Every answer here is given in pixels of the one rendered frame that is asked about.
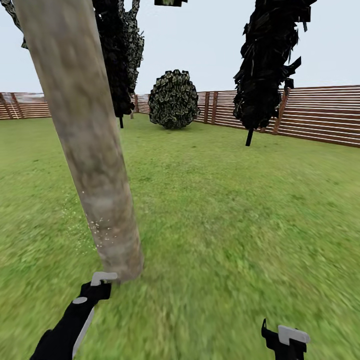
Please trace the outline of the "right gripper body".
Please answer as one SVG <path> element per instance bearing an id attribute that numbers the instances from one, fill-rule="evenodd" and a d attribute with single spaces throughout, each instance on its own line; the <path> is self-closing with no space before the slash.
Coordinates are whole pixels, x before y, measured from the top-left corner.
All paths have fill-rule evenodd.
<path id="1" fill-rule="evenodd" d="M 280 343 L 278 333 L 266 330 L 266 347 L 274 350 L 275 357 L 286 355 L 292 360 L 304 360 L 304 349 L 301 341 L 290 339 L 289 346 Z"/>

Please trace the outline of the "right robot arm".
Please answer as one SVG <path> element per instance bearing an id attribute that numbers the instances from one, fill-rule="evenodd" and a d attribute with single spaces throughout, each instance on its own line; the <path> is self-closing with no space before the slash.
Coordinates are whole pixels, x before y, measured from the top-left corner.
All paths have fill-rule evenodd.
<path id="1" fill-rule="evenodd" d="M 261 334 L 266 339 L 266 347 L 274 350 L 276 360 L 304 360 L 307 344 L 311 337 L 304 331 L 284 325 L 278 326 L 278 333 L 267 330 L 263 321 Z"/>

